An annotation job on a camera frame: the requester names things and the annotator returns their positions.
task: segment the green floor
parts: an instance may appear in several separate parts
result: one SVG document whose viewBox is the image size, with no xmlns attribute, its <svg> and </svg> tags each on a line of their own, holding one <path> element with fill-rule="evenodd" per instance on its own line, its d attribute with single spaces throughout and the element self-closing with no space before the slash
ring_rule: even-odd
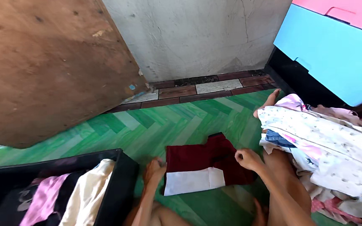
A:
<svg viewBox="0 0 362 226">
<path fill-rule="evenodd" d="M 153 156 L 165 159 L 167 145 L 202 144 L 208 135 L 220 131 L 235 148 L 248 147 L 259 152 L 261 123 L 252 113 L 272 91 L 99 115 L 33 147 L 0 148 L 0 166 L 122 148 L 143 168 Z M 139 178 L 136 196 L 142 188 Z M 169 197 L 157 193 L 156 200 L 196 226 L 247 226 L 255 211 L 253 196 L 261 203 L 269 203 L 269 192 L 261 180 L 247 186 Z M 318 225 L 340 225 L 318 213 L 313 218 Z"/>
</svg>

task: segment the thigh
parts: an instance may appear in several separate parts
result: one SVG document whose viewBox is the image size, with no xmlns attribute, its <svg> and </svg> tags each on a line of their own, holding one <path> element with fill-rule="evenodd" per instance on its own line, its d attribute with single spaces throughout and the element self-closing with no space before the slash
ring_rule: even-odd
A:
<svg viewBox="0 0 362 226">
<path fill-rule="evenodd" d="M 269 155 L 264 151 L 264 160 L 265 164 L 275 174 L 280 185 L 286 189 L 299 206 L 310 215 L 311 197 L 297 178 L 295 170 L 290 164 L 288 153 L 274 149 L 272 154 Z M 272 195 L 270 195 L 268 226 L 287 225 L 282 213 L 280 212 L 280 208 L 283 208 L 283 206 L 279 206 L 272 198 Z"/>
<path fill-rule="evenodd" d="M 150 226 L 192 226 L 173 210 L 160 205 L 152 212 Z"/>
<path fill-rule="evenodd" d="M 123 226 L 131 226 L 133 219 L 138 212 L 138 204 L 131 210 L 125 219 Z M 153 202 L 152 213 L 150 215 L 149 226 L 192 226 L 174 211 L 169 208 L 164 207 L 158 202 Z"/>
</svg>

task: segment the clothing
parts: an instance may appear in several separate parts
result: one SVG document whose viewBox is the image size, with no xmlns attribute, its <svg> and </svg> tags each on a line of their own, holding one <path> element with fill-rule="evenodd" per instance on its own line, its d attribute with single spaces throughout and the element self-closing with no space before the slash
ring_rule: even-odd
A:
<svg viewBox="0 0 362 226">
<path fill-rule="evenodd" d="M 345 213 L 337 208 L 338 204 L 342 202 L 341 199 L 338 197 L 334 197 L 332 199 L 328 199 L 325 202 L 321 202 L 317 200 L 316 198 L 312 200 L 311 203 L 311 212 L 317 212 L 320 209 L 325 209 L 326 211 L 329 211 L 330 213 L 335 213 L 340 215 L 345 221 L 352 221 L 354 223 L 362 224 L 362 219 L 355 217 L 353 215 L 350 215 L 348 213 Z"/>
<path fill-rule="evenodd" d="M 309 108 L 296 95 L 258 110 L 258 115 L 263 128 L 279 133 L 297 147 L 288 148 L 288 151 L 284 147 L 278 149 L 292 154 L 292 150 L 300 151 L 318 164 L 313 173 L 298 171 L 298 175 L 307 173 L 300 180 L 309 191 L 313 204 L 316 206 L 320 202 L 323 205 L 318 212 L 341 223 L 347 223 L 349 218 L 360 223 L 362 128 L 358 126 L 361 125 L 359 118 L 346 109 L 328 109 L 321 105 Z M 260 145 L 269 152 L 268 143 L 261 140 Z"/>
<path fill-rule="evenodd" d="M 290 141 L 286 140 L 284 137 L 280 136 L 278 133 L 276 133 L 273 130 L 268 130 L 266 132 L 265 140 L 282 147 L 296 148 L 294 144 L 290 143 Z"/>
<path fill-rule="evenodd" d="M 353 113 L 355 112 L 352 110 L 334 107 L 328 108 L 324 107 L 323 105 L 318 105 L 318 107 L 311 107 L 311 110 L 326 116 L 331 116 L 334 118 L 342 119 L 344 121 L 348 121 L 355 126 L 362 126 L 362 121 L 357 115 L 353 115 Z"/>
<path fill-rule="evenodd" d="M 38 184 L 11 190 L 0 204 L 0 226 L 18 226 L 36 193 Z"/>
<path fill-rule="evenodd" d="M 263 128 L 291 139 L 309 157 L 320 155 L 319 170 L 312 175 L 312 182 L 353 197 L 362 196 L 361 132 L 319 113 L 283 107 L 267 106 L 259 109 L 258 115 Z"/>
<path fill-rule="evenodd" d="M 59 226 L 94 224 L 114 165 L 113 160 L 103 159 L 97 168 L 79 177 Z"/>
<path fill-rule="evenodd" d="M 291 153 L 294 157 L 293 164 L 294 164 L 294 167 L 297 168 L 297 174 L 302 171 L 314 172 L 316 169 L 318 169 L 318 161 L 309 157 L 307 154 L 305 154 L 300 149 L 287 148 L 287 147 L 282 147 L 282 146 L 276 145 L 274 143 L 267 141 L 265 139 L 266 136 L 267 136 L 267 134 L 262 134 L 262 138 L 259 141 L 259 145 L 263 146 L 265 151 L 268 154 L 271 154 L 273 149 L 278 149 L 278 150 L 285 151 L 287 153 Z"/>
<path fill-rule="evenodd" d="M 252 183 L 257 175 L 235 161 L 235 152 L 222 133 L 210 135 L 206 144 L 167 146 L 164 195 Z"/>
<path fill-rule="evenodd" d="M 20 226 L 33 226 L 46 220 L 53 213 L 58 191 L 68 175 L 69 173 L 59 177 L 48 177 L 39 184 Z"/>
<path fill-rule="evenodd" d="M 58 226 L 62 220 L 62 216 L 65 213 L 66 206 L 69 198 L 75 189 L 75 185 L 80 176 L 85 174 L 86 171 L 78 171 L 69 174 L 69 176 L 62 183 L 59 189 L 57 199 L 54 203 L 54 211 L 44 221 L 36 223 L 34 226 Z"/>
</svg>

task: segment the wooden board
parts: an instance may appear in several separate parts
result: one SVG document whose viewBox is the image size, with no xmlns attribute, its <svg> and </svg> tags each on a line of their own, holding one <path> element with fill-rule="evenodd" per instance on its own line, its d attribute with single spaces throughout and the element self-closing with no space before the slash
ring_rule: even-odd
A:
<svg viewBox="0 0 362 226">
<path fill-rule="evenodd" d="M 148 90 L 99 0 L 0 0 L 0 144 L 25 148 Z"/>
</svg>

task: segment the concrete wall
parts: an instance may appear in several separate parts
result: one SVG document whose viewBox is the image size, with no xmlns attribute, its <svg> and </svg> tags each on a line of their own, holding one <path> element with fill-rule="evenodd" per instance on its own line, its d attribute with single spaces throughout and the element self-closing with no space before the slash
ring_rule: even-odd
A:
<svg viewBox="0 0 362 226">
<path fill-rule="evenodd" d="M 291 0 L 103 0 L 149 82 L 262 69 Z"/>
</svg>

